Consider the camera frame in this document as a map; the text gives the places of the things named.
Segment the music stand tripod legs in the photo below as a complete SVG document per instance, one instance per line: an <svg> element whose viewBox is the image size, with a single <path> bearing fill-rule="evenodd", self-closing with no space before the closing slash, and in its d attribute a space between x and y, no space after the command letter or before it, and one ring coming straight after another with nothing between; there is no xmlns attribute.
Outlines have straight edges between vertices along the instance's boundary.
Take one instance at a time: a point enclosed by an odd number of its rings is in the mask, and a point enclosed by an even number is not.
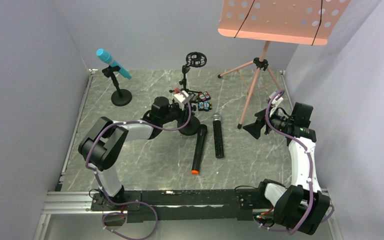
<svg viewBox="0 0 384 240"><path fill-rule="evenodd" d="M243 111L242 111L242 116L240 117L239 124L237 125L238 129L242 128L242 123L244 122L245 113L247 112L248 105L250 104L250 99L251 99L251 96L253 95L254 87L256 86L256 82L257 82L258 76L260 75L261 69L263 71L265 71L267 69L268 74L273 79L273 82L276 84L277 88L279 90L281 89L281 86L279 85L278 80L276 79L276 77L273 74L272 70L269 68L269 62L266 59L264 59L266 57L267 50L269 49L270 42L271 41L265 41L264 48L262 49L262 52L261 52L261 55L259 56L259 58L256 57L256 58L254 58L253 61L247 62L247 63L245 63L243 65L240 65L238 67L233 68L232 70L223 72L222 74L218 75L218 78L220 79L220 78L222 78L225 75L228 75L230 73L238 71L238 70L240 70L242 68L245 68L245 67L247 67L247 66L249 66L251 64L255 64L257 66L257 68L256 68L256 70L254 72L254 75L252 77L251 87L248 90L248 96L246 98L245 107L243 108Z"/></svg>

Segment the gray marble surface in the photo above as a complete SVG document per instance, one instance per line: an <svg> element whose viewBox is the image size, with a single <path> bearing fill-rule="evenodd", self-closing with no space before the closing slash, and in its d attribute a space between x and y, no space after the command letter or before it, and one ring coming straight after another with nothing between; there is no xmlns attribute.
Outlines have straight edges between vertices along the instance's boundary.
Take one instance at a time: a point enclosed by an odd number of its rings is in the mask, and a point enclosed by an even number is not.
<svg viewBox="0 0 384 240"><path fill-rule="evenodd" d="M272 132L256 140L245 130L237 129L247 99L247 87L237 72L217 78L222 72L191 69L187 75L189 89L208 91L213 107L209 112L196 112L201 123L208 126L200 175L191 174L196 135L163 131L153 140L124 143L116 169L127 190L232 189L238 185L258 186L264 179L290 184L291 157L286 139ZM248 85L253 72L241 71ZM283 86L278 71L274 72ZM98 186L93 173L85 168L85 161L77 148L99 117L117 121L138 120L151 108L154 98L164 96L172 99L168 90L179 87L182 77L180 70L131 70L130 74L131 80L118 77L120 87L133 95L131 103L122 107L111 103L111 94L115 91L111 80L100 72L93 77L65 172L63 191L88 191ZM263 72L255 89L270 82L273 81L268 72ZM266 108L268 96L276 90L273 83L252 96L244 125L255 121L254 114ZM285 100L281 106L290 113L287 96L283 97ZM215 112L223 117L223 159L215 157L211 121ZM166 128L175 126L176 122L164 125Z"/></svg>

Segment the white wall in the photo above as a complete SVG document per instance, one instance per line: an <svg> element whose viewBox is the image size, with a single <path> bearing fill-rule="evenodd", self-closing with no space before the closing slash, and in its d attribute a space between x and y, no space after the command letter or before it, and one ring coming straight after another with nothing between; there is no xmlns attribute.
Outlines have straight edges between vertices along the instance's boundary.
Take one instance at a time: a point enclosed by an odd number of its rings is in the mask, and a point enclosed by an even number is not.
<svg viewBox="0 0 384 240"><path fill-rule="evenodd" d="M208 57L206 68L231 69L259 57L264 46L219 34L222 0L52 1L89 68L106 66L96 57L104 48L126 69L181 69L194 51ZM296 48L273 42L271 68L286 69Z"/></svg>
<svg viewBox="0 0 384 240"><path fill-rule="evenodd" d="M32 239L89 71L48 0L0 0L0 240Z"/></svg>
<svg viewBox="0 0 384 240"><path fill-rule="evenodd" d="M328 44L299 46L286 69L293 101L314 106L317 176L346 240L384 239L384 0L377 2L353 0Z"/></svg>

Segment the small tripod stand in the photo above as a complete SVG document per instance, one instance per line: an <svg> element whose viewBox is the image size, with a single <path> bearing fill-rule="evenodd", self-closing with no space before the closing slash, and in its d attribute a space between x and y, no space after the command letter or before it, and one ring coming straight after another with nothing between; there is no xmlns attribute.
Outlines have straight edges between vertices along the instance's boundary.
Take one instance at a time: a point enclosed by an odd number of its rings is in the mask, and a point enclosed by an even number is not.
<svg viewBox="0 0 384 240"><path fill-rule="evenodd" d="M117 81L116 75L114 72L120 71L119 66L108 66L107 68L102 69L102 73L105 77L111 78L112 84L116 91L111 95L111 102L116 106L126 106L132 101L132 93L126 89L120 89L119 81Z"/></svg>

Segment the round stand base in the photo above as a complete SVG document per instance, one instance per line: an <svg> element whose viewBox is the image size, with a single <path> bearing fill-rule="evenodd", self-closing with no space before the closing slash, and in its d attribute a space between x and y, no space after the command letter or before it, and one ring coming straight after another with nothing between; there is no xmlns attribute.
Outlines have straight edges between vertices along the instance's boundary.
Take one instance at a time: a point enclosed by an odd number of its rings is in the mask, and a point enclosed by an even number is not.
<svg viewBox="0 0 384 240"><path fill-rule="evenodd" d="M177 127L181 127L183 123L177 122ZM182 129L179 130L179 132L185 136L192 136L195 135L198 132L198 128L200 127L200 120L196 116L192 116L190 118L189 123Z"/></svg>
<svg viewBox="0 0 384 240"><path fill-rule="evenodd" d="M119 96L119 93L115 91L111 95L111 102L112 104L119 107L126 106L127 104L130 103L130 101L132 101L132 93L126 89L120 89L120 91L121 91L121 97Z"/></svg>

